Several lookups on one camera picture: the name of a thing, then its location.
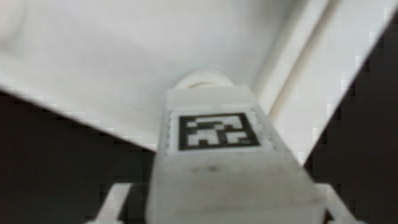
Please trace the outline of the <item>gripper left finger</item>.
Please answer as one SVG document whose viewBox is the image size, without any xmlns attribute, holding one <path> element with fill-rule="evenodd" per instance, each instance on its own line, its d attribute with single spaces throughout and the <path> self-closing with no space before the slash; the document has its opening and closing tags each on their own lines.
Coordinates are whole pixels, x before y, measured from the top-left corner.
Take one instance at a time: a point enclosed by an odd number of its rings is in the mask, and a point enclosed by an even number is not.
<svg viewBox="0 0 398 224">
<path fill-rule="evenodd" d="M 122 219 L 130 193 L 145 186 L 145 183 L 136 182 L 120 182 L 113 184 L 97 216 L 88 221 L 88 224 L 145 224 L 145 219 L 139 219 L 132 223 Z"/>
</svg>

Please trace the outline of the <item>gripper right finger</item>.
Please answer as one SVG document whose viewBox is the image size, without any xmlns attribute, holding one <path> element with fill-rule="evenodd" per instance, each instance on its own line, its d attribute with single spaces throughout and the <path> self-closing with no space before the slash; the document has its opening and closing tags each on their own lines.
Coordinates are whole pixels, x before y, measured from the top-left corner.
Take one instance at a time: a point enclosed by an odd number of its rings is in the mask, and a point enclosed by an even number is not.
<svg viewBox="0 0 398 224">
<path fill-rule="evenodd" d="M 315 188 L 317 215 L 313 224 L 369 224 L 356 218 L 333 186 L 321 183 Z"/>
</svg>

